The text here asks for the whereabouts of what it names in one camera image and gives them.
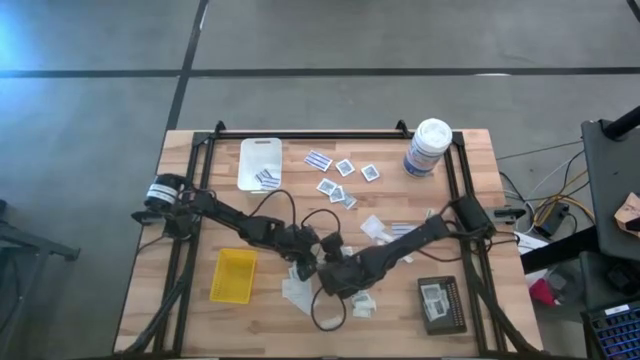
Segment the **black electronic device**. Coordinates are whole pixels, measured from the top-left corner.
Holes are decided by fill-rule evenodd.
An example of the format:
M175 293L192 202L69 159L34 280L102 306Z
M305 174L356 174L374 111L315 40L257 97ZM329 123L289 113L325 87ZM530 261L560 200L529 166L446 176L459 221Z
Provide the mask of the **black electronic device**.
M595 345L599 358L640 358L640 301L584 312L582 320L587 340Z
M545 211L542 224L536 225L535 230L538 234L544 237L551 237L558 231L558 228L567 217L569 213L569 205L562 203L555 203L551 206L551 209Z
M448 335L467 332L455 277L418 279L418 293L427 334Z

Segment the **wipe canister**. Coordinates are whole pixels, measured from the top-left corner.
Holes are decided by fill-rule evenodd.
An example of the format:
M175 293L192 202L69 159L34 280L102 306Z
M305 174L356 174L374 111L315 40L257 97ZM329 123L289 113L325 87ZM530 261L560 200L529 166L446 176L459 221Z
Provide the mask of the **wipe canister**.
M410 175L423 177L433 170L451 144L453 133L447 123L427 119L416 129L409 150L404 156L404 169Z

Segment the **yellow plastic bin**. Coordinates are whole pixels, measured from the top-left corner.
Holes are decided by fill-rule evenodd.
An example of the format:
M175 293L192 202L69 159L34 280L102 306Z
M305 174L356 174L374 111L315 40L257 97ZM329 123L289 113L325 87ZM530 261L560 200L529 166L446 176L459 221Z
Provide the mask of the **yellow plastic bin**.
M256 251L221 249L209 300L248 304L257 257Z

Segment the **black cable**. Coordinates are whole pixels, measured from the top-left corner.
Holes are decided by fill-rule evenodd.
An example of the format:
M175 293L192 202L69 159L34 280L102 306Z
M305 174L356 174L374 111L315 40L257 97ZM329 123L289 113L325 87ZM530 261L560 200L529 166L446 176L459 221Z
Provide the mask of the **black cable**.
M500 173L500 176L504 177L509 182L509 185L511 185L511 188L513 189L513 191L516 194L518 194L519 199L516 198L516 200L520 200L523 203L526 202L526 200L524 199L524 196L522 196L522 193L518 190L518 188L516 187L516 184L513 182L513 180L511 180L511 178L509 176L507 176L507 174L503 173L502 171L500 171L499 173ZM510 199L514 199L514 197L509 196L509 195L505 195L505 197L508 197ZM533 211L531 211L531 212L527 211L527 213L529 214L529 222L531 224L533 224L533 218L534 218L535 214L533 213Z
M4 332L4 330L7 328L7 326L9 325L9 321L11 320L11 318L14 315L14 313L18 309L18 304L20 304L20 297L22 297L22 295L20 295L20 293L21 293L21 291L20 291L21 285L20 285L20 276L18 274L18 263L16 262L16 259L15 259L14 256L15 255L10 257L10 261L11 261L11 264L13 266L13 275L15 276L16 301L11 306L11 310L9 311L9 314L7 315L7 317L4 319L4 321L2 321L2 325L0 325L0 334L2 334Z
M511 188L513 189L513 191L516 194L518 194L518 196L520 197L520 200L525 201L524 200L524 196L522 196L522 193L520 191L518 191L518 188L516 187L516 184L513 183L511 178L509 176L507 176L507 174L503 173L502 171L500 171L499 173L500 173L500 176L504 177L509 182L509 185L511 185Z
M158 241L160 241L160 240L164 239L165 237L166 237L166 236L161 235L159 238L154 239L154 240L151 240L151 241L149 241L148 243L146 243L146 244L144 244L144 245L140 246L140 247L138 248L138 251L136 252L136 255L140 254L140 252L142 251L142 249L146 248L147 246L150 246L150 245L153 245L153 244L157 243Z
M573 190L572 192L570 192L570 193L568 193L568 194L564 194L564 195L563 195L563 194L556 193L556 194L549 195L549 196L545 196L545 197L539 197L539 198L534 198L534 199L526 199L525 201L540 201L540 200L547 200L547 199L552 198L552 197L554 197L554 196L559 196L559 197L561 197L561 198L568 197L568 196L573 195L573 194L577 193L578 191L582 190L582 189L583 189L585 186L587 186L587 185L589 185L589 180L587 180L587 182L586 182L586 183L582 184L580 187L578 187L577 189Z
M344 305L344 300L342 300L340 296L336 294L336 297L338 298L338 300L340 300L340 304L342 304L342 320L338 325L332 328L325 329L322 326L320 326L320 324L318 323L318 320L316 320L314 307L316 305L316 300L318 299L318 295L322 290L324 290L324 287L321 286L320 289L318 289L318 291L316 291L316 294L313 296L313 300L311 300L311 320L313 321L313 325L315 325L321 331L329 332L329 331L338 330L340 327L342 327L342 325L344 325L344 322L347 320L347 307Z
M451 221L451 220L445 221L445 224L447 224L447 225L454 224L454 225L456 225L456 227L458 227L457 223L454 222L454 221ZM485 249L486 249L487 253L489 251L491 251L491 248L493 246L495 246L495 245L507 244L507 243L510 243L510 242L515 242L516 244L520 244L520 236L518 236L518 234L516 234L516 233L512 233L512 232L508 232L508 231L496 231L496 234L513 235L515 237L515 239L509 239L509 240L493 242L493 238L489 238L489 239L487 239L487 240L489 240L489 243L485 244ZM424 255L424 256L432 259L432 260L435 260L435 261L438 261L438 262L442 262L442 263L450 263L450 262L455 262L455 261L458 261L458 260L462 259L462 256L459 256L457 258L452 258L452 259L442 259L442 258L439 258L437 256L431 255L431 254L429 254L429 253L427 253L427 252L425 252L423 250L416 250L416 252L420 253L420 254L422 254L422 255ZM471 250L471 252L476 254L476 255L478 255L477 249L475 249L475 251Z
M533 154L533 153L537 153L537 152L541 152L541 151L547 151L547 150L551 150L551 149L557 149L559 147L579 144L581 142L582 142L582 140L572 141L572 142L568 142L568 143L564 143L564 144L560 144L560 145L549 146L549 147L538 149L538 150L526 151L526 152L523 152L523 153L507 155L507 156L501 156L499 158L496 158L496 161L509 159L509 158L517 157L517 156L529 155L529 154Z
M256 209L253 210L253 212L251 214L249 214L249 217L254 216L258 212L258 210L260 210L260 208L262 207L264 202L267 201L268 198L273 196L273 194L277 194L277 193L284 193L289 198L289 201L291 202L291 210L293 211L293 216L292 216L291 222L292 222L293 225L295 225L296 224L296 203L293 201L293 196L291 196L291 194L287 190L283 190L283 189L274 190L274 191L270 192L269 194L267 194L267 196L265 196L264 199L262 199L262 201L260 201L260 203L258 204Z
M573 235L578 232L578 219L572 213L567 213L567 216L573 219L573 231L571 232L571 235Z
M567 164L567 169L564 171L564 181L562 182L562 189L560 189L560 191L558 191L558 193L562 193L562 191L564 191L564 188L567 187L567 180L569 179L569 169L571 168L571 163L573 162L573 160L577 159L578 156L584 154L584 150L580 151L579 153L575 154L571 160L569 160L569 163Z
M300 226L304 226L304 222L307 221L307 219L309 219L311 216L313 216L313 215L315 215L317 213L320 213L320 212L326 212L326 213L329 213L329 214L333 215L333 217L336 219L336 223L338 224L338 233L339 233L340 232L340 227L341 227L340 219L338 218L338 215L336 215L336 213L334 213L333 211L331 211L329 209L317 209L317 210L314 210L314 211L310 212L309 215L305 216L305 218L302 219L302 222L300 222Z
M459 256L459 257L457 257L457 258L453 258L453 259L441 259L441 258L439 258L439 257L437 257L437 256L431 255L431 254L426 253L426 252L424 252L424 251L422 251L422 250L416 250L416 252L418 252L418 253L420 253L420 254L422 254L422 255L424 255L424 256L426 256L426 257L428 257L428 258L432 259L432 260L438 261L438 262L444 262L444 263L447 263L447 262L456 262L456 261L458 261L458 260L462 260L462 257L460 257L460 256Z
M444 223L447 224L447 225L452 225L456 229L460 229L460 226L458 225L458 223L453 221L453 220L446 220ZM462 256L458 256L457 258L452 258L452 259L442 259L442 258L439 258L439 257L437 257L435 255L431 255L431 254L429 254L428 252L426 252L424 250L416 250L416 252L418 252L418 253L430 258L431 260L435 260L435 261L439 261L439 262L443 262L443 263L456 262L456 261L462 259Z

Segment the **gray floor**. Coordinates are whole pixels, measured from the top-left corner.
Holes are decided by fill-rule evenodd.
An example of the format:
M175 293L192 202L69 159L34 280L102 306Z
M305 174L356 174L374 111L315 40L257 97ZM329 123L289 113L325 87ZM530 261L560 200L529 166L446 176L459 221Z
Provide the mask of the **gray floor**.
M197 4L0 2L0 70L179 69ZM638 35L623 0L217 0L194 68L637 66ZM16 358L111 351L140 232L129 214L153 177L177 82L0 79L9 220L82 247L76 263L51 261ZM178 128L389 128L440 117L490 129L502 156L577 140L582 121L639 105L639 88L640 75L192 79ZM579 149L500 167L527 194ZM560 183L561 174L538 194ZM578 198L589 203L588 191ZM580 354L579 328L543 316L540 326L546 348Z

